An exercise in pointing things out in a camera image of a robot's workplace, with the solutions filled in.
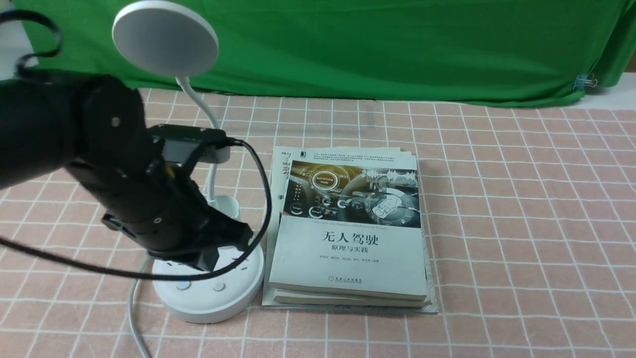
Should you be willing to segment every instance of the white power cord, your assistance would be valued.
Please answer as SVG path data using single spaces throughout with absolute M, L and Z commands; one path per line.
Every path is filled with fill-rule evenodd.
M 150 263 L 150 256 L 146 256 L 144 262 L 139 267 L 139 272 L 145 272 L 148 264 Z M 130 286 L 130 292 L 128 293 L 128 323 L 130 324 L 130 332 L 132 332 L 132 337 L 135 340 L 135 344 L 137 345 L 137 349 L 139 349 L 139 353 L 143 356 L 143 358 L 153 358 L 146 347 L 146 343 L 144 342 L 144 337 L 142 336 L 139 328 L 137 327 L 137 322 L 135 321 L 134 315 L 134 301 L 135 301 L 135 292 L 137 291 L 137 284 L 139 280 L 134 280 L 132 285 Z

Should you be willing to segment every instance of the dashboard image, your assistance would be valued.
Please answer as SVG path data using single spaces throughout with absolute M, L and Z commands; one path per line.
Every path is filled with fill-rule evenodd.
M 417 172 L 294 161 L 283 215 L 421 227 Z

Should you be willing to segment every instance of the binder clip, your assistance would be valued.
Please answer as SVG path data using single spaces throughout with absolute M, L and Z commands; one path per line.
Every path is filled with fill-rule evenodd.
M 576 76 L 572 90 L 580 91 L 585 90 L 585 87 L 596 87 L 597 85 L 598 79 L 594 78 L 593 73 L 590 73 L 589 75 L 578 75 Z

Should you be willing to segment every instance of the black cable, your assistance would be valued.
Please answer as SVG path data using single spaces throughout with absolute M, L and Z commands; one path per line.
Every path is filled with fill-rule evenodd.
M 263 237 L 265 236 L 265 233 L 267 232 L 267 227 L 269 226 L 269 223 L 270 223 L 270 219 L 272 218 L 272 193 L 270 192 L 270 186 L 267 181 L 267 174 L 265 173 L 265 168 L 263 167 L 263 163 L 261 162 L 261 159 L 258 157 L 258 154 L 256 154 L 256 151 L 252 148 L 252 146 L 250 146 L 244 140 L 238 140 L 235 138 L 228 138 L 228 143 L 231 146 L 244 147 L 254 159 L 254 162 L 256 163 L 256 167 L 258 168 L 258 171 L 261 175 L 261 179 L 263 181 L 263 188 L 265 190 L 266 209 L 265 209 L 265 219 L 263 221 L 263 225 L 261 226 L 261 229 L 258 231 L 256 236 L 254 237 L 254 241 L 252 241 L 252 243 L 247 247 L 247 250 L 241 256 L 239 256 L 238 259 L 234 260 L 231 264 L 221 269 L 218 269 L 209 273 L 200 274 L 200 275 L 186 275 L 186 276 L 154 275 L 152 273 L 141 273 L 141 272 L 134 272 L 134 271 L 126 271 L 121 269 L 106 268 L 104 266 L 96 266 L 86 262 L 70 259 L 65 256 L 51 254 L 50 252 L 38 250 L 37 248 L 28 247 L 28 246 L 19 244 L 15 241 L 9 240 L 8 238 L 5 238 L 4 236 L 1 236 L 1 235 L 0 235 L 0 245 L 8 247 L 17 252 L 21 252 L 23 254 L 39 257 L 40 259 L 56 262 L 59 264 L 65 264 L 67 266 L 72 266 L 74 268 L 82 269 L 84 271 L 90 271 L 93 273 L 100 273 L 103 275 L 111 275 L 111 276 L 118 276 L 118 277 L 124 277 L 124 278 L 135 278 L 138 280 L 201 281 L 201 280 L 208 280 L 210 278 L 218 277 L 227 272 L 230 272 L 231 270 L 238 267 L 243 261 L 245 261 L 245 259 L 260 244 L 261 239 L 263 239 Z
M 18 59 L 15 63 L 15 69 L 17 76 L 23 80 L 30 80 L 36 78 L 36 71 L 27 68 L 27 62 L 32 58 L 46 57 L 52 58 L 57 56 L 62 50 L 62 32 L 59 27 L 50 18 L 30 10 L 10 10 L 0 13 L 0 25 L 5 22 L 12 21 L 29 21 L 35 22 L 49 29 L 55 36 L 55 48 L 47 52 L 40 52 L 37 54 L 27 54 Z

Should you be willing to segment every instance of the lamp base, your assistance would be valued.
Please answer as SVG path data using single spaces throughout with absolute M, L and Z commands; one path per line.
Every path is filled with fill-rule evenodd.
M 214 269 L 223 268 L 242 252 L 233 247 L 219 249 Z M 176 262 L 156 260 L 154 274 L 197 275 L 200 271 Z M 265 274 L 265 257 L 259 245 L 237 268 L 225 275 L 196 282 L 154 281 L 159 300 L 175 318 L 198 324 L 218 323 L 245 310 L 256 298 Z

